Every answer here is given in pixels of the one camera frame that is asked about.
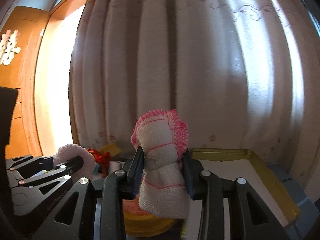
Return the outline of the pink-trimmed white gauze cloth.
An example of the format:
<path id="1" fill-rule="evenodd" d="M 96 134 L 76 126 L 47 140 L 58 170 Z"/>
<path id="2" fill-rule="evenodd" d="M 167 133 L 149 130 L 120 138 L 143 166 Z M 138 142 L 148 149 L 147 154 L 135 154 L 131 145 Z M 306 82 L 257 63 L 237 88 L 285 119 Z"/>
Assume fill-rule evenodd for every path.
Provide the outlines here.
<path id="1" fill-rule="evenodd" d="M 188 127 L 175 109 L 149 111 L 141 116 L 131 136 L 144 152 L 144 175 L 139 207 L 155 216 L 186 219 L 189 197 L 181 172 L 188 148 Z"/>

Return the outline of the orange wooden cabinet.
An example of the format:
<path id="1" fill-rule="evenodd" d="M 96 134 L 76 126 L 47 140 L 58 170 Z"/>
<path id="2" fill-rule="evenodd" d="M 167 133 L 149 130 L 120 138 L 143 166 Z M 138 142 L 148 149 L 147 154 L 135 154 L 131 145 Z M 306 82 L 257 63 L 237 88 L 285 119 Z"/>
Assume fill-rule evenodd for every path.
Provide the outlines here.
<path id="1" fill-rule="evenodd" d="M 17 46 L 21 51 L 7 66 L 1 65 L 1 86 L 15 88 L 18 97 L 11 122 L 10 144 L 5 148 L 7 159 L 23 155 L 42 155 L 36 128 L 34 86 L 36 62 L 47 25 L 49 12 L 17 6 L 1 30 L 19 31 Z"/>

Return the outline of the yellow sponge block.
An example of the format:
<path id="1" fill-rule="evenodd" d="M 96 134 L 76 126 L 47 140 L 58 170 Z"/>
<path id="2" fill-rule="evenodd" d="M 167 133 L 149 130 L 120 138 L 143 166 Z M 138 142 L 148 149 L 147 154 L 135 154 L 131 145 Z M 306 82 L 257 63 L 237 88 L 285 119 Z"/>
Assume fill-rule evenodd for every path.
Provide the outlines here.
<path id="1" fill-rule="evenodd" d="M 121 153 L 121 149 L 115 143 L 111 143 L 100 148 L 99 152 L 102 154 L 108 153 L 113 158 Z"/>

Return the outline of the round yellow lidded tin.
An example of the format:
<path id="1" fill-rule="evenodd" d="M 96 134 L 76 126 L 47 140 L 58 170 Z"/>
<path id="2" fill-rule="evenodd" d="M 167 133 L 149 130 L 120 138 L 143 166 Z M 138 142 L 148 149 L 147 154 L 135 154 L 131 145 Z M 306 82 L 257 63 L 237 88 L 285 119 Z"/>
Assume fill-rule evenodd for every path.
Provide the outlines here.
<path id="1" fill-rule="evenodd" d="M 125 232 L 133 237 L 153 237 L 169 231 L 177 222 L 173 218 L 157 217 L 139 207 L 139 196 L 123 200 Z"/>

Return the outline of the gold metal tray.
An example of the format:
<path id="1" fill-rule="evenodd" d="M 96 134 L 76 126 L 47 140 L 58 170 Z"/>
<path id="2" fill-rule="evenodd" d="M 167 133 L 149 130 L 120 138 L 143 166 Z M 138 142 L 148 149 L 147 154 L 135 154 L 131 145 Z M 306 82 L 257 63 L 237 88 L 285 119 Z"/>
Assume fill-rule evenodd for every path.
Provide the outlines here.
<path id="1" fill-rule="evenodd" d="M 286 229 L 299 216 L 300 210 L 290 197 L 284 184 L 251 150 L 195 148 L 185 152 L 193 159 L 199 160 L 204 169 L 228 180 L 245 178 L 255 189 L 281 226 Z M 200 200 L 191 200 L 192 207 L 202 206 Z M 198 235 L 201 215 L 192 210 L 189 215 L 187 235 Z M 224 239 L 230 238 L 229 214 L 225 214 Z"/>

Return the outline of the pink fluffy round puff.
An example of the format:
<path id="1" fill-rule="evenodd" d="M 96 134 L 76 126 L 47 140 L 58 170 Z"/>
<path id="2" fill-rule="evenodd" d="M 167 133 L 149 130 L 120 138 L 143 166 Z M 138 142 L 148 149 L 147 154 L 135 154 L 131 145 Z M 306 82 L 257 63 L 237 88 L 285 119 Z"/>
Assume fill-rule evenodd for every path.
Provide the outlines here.
<path id="1" fill-rule="evenodd" d="M 83 160 L 83 165 L 81 168 L 71 168 L 73 171 L 70 174 L 72 181 L 75 183 L 82 177 L 93 180 L 95 159 L 85 148 L 77 144 L 67 144 L 60 147 L 53 156 L 53 167 L 56 168 L 58 165 L 70 161 L 75 157 L 80 157 Z"/>

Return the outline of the white double happiness decal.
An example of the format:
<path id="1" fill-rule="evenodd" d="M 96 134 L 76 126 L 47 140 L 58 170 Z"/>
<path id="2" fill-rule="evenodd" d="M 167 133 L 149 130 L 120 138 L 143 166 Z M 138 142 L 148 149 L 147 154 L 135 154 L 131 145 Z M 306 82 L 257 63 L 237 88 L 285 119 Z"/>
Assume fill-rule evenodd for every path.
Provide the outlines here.
<path id="1" fill-rule="evenodd" d="M 17 40 L 20 32 L 18 30 L 11 31 L 8 29 L 1 35 L 1 64 L 8 66 L 15 55 L 21 52 L 21 48 L 17 46 Z"/>

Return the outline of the red gold embroidered pouch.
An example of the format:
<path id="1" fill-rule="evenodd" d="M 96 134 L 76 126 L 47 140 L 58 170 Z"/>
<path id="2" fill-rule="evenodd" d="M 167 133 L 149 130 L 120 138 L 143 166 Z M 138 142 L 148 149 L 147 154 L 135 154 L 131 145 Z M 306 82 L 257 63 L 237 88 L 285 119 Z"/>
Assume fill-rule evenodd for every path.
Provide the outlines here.
<path id="1" fill-rule="evenodd" d="M 87 152 L 93 155 L 95 161 L 95 168 L 93 174 L 101 174 L 103 178 L 107 177 L 109 168 L 111 155 L 109 152 L 101 153 L 95 149 L 88 148 Z"/>

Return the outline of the floral cream curtain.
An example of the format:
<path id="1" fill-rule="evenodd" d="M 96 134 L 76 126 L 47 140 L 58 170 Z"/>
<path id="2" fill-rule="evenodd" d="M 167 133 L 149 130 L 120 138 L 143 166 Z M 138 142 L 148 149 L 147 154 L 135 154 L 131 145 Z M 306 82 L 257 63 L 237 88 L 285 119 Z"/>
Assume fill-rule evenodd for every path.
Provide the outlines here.
<path id="1" fill-rule="evenodd" d="M 87 0 L 71 90 L 78 141 L 131 148 L 175 109 L 190 148 L 245 148 L 306 185 L 319 160 L 319 35 L 301 0 Z"/>

